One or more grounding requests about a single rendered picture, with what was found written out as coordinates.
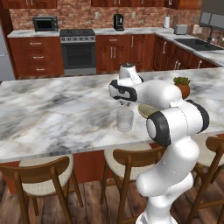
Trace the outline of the window with dark frame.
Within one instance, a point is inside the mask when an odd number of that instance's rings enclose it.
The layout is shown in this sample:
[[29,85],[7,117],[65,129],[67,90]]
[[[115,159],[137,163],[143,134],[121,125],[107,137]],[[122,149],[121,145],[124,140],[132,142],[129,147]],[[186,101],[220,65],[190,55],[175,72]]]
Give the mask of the window with dark frame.
[[203,0],[199,25],[224,30],[224,0]]

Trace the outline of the black toaster oven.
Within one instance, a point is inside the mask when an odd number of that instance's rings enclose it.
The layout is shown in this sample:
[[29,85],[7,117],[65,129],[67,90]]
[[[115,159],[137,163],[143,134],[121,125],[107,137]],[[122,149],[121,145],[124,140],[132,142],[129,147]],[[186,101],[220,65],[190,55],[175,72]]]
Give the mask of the black toaster oven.
[[57,32],[58,18],[56,16],[36,16],[32,18],[35,32]]

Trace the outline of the red-brown cupboard run under sink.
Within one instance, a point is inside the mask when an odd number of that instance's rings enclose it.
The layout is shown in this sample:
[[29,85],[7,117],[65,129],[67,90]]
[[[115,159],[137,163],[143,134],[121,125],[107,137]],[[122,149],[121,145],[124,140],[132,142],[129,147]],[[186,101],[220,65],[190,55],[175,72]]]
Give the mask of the red-brown cupboard run under sink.
[[218,67],[165,38],[156,36],[152,68],[155,71]]

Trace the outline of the red-brown base cupboard run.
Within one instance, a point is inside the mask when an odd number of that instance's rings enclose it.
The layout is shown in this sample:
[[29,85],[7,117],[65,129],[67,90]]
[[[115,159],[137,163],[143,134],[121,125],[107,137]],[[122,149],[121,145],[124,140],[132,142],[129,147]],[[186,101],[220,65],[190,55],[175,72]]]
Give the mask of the red-brown base cupboard run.
[[154,34],[97,35],[95,43],[98,74],[117,73],[127,62],[138,72],[152,69]]

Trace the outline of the red-brown wall cupboards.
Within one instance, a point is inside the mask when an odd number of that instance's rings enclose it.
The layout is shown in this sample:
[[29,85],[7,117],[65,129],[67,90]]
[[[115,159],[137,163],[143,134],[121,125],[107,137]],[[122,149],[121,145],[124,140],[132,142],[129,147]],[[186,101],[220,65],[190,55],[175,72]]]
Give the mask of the red-brown wall cupboards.
[[93,7],[165,7],[174,10],[200,10],[203,0],[91,0]]
[[0,0],[5,9],[56,9],[57,0]]

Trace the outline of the black coffee machine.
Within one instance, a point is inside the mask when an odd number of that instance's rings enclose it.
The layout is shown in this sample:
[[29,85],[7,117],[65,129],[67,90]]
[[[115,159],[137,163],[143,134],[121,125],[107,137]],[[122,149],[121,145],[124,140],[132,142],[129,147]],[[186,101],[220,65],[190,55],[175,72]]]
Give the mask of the black coffee machine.
[[124,15],[122,14],[114,15],[114,29],[117,31],[124,30]]

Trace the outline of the wooden stool with cream seat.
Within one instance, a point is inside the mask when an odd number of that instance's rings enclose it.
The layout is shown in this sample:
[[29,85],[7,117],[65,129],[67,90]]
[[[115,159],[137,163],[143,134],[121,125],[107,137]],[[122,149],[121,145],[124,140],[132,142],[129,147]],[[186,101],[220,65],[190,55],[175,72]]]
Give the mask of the wooden stool with cream seat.
[[68,209],[68,194],[76,193],[80,207],[83,207],[81,192],[74,174],[74,156],[65,155],[56,160],[33,166],[8,166],[0,164],[0,171],[15,183],[17,197],[24,224],[30,224],[28,215],[29,199],[32,199],[35,215],[39,215],[37,198],[56,194],[66,224],[73,224]]
[[120,194],[118,215],[116,224],[133,224],[137,218],[123,218],[123,211],[130,182],[135,182],[137,175],[147,171],[158,163],[165,147],[159,146],[154,149],[144,149],[139,147],[132,150],[105,150],[104,172],[101,187],[101,203],[104,203],[107,186],[117,186]]
[[221,206],[220,216],[217,224],[224,221],[224,198],[212,202],[202,202],[203,196],[210,184],[218,177],[224,168],[224,134],[218,136],[196,137],[194,141],[199,146],[199,158],[193,171],[196,172],[194,184],[201,180],[201,185],[188,215],[186,224],[191,224],[194,215],[203,208]]

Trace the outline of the red-brown drawer cabinet run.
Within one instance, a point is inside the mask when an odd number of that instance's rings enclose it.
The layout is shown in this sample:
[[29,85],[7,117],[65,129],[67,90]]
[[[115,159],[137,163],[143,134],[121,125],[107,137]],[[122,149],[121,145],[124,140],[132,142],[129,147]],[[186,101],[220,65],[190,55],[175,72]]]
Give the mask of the red-brown drawer cabinet run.
[[9,38],[17,76],[63,75],[59,37]]

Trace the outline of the black tap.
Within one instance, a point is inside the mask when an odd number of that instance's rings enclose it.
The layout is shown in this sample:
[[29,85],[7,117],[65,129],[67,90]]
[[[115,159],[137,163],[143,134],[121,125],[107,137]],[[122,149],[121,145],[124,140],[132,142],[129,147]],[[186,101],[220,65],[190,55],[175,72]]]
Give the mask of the black tap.
[[206,41],[206,44],[209,46],[212,42],[213,39],[213,32],[214,28],[213,27],[203,27],[202,28],[202,33],[201,36],[202,38]]

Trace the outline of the silver toaster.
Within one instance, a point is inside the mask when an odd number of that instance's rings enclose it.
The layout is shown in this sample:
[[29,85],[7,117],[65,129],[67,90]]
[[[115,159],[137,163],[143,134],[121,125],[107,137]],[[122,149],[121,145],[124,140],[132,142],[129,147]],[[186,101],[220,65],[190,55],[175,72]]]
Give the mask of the silver toaster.
[[174,33],[176,35],[186,35],[188,33],[187,24],[176,24],[174,28]]

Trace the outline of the red-brown kitchen island base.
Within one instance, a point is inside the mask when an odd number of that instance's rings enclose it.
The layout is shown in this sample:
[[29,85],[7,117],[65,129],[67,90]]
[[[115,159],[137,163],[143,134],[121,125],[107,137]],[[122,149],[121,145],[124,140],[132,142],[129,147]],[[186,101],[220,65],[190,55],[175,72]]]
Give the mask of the red-brown kitchen island base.
[[[152,149],[159,147],[157,143],[149,143]],[[9,166],[19,166],[20,161],[3,163]],[[73,154],[73,168],[77,182],[85,183],[96,180],[102,180],[104,171],[104,150],[95,150],[90,152]],[[16,193],[16,187],[12,180],[3,174],[3,178],[8,186],[10,193]]]

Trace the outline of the clear glass cup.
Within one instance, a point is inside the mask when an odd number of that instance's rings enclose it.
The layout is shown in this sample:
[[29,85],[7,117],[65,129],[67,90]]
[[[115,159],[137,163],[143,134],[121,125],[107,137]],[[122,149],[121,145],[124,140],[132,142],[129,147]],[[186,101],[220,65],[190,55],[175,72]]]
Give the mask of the clear glass cup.
[[129,108],[119,108],[116,112],[116,127],[122,132],[131,131],[134,112]]

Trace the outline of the steel stove with oven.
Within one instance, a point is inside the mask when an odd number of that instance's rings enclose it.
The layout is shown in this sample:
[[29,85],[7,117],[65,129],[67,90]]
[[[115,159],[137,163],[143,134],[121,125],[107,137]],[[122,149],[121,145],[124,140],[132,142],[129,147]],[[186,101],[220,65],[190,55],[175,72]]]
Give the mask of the steel stove with oven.
[[65,76],[96,74],[95,32],[92,29],[60,30]]

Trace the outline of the black sink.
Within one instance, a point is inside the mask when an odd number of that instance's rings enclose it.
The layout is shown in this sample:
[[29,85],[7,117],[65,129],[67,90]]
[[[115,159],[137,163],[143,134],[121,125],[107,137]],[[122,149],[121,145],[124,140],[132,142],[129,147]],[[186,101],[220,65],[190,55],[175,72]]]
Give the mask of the black sink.
[[206,41],[198,39],[198,38],[175,38],[175,41],[195,51],[221,51],[222,50],[221,47],[217,45],[208,44]]

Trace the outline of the green plant in brown pot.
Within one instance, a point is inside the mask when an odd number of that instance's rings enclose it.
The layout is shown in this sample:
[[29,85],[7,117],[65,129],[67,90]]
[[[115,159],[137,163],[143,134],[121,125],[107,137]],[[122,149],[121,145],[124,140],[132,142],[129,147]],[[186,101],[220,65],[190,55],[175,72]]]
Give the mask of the green plant in brown pot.
[[190,94],[190,80],[187,77],[175,77],[173,81],[174,84],[180,89],[182,93],[182,98],[187,98]]

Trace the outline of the grey fridge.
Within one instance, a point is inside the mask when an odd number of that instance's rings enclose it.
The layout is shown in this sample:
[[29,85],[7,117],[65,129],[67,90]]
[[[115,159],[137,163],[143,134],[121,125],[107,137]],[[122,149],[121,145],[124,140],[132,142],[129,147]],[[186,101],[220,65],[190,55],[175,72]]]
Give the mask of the grey fridge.
[[11,60],[4,40],[4,33],[0,26],[0,81],[14,81],[15,76]]

